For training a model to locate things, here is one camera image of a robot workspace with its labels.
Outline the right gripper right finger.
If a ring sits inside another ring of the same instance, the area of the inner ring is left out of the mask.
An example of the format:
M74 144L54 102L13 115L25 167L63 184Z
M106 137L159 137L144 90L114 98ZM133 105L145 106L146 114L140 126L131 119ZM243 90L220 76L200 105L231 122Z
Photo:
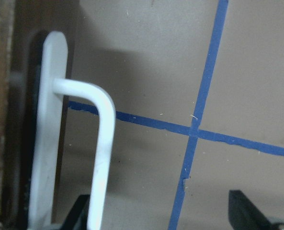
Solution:
M241 190L228 193L228 221L234 230L270 230L272 224Z

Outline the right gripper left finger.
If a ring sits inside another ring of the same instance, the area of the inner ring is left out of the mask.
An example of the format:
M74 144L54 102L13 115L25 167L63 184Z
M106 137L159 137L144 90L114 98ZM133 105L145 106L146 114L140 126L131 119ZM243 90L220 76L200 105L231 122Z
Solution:
M76 199L65 221L64 230L86 230L90 195L80 195Z

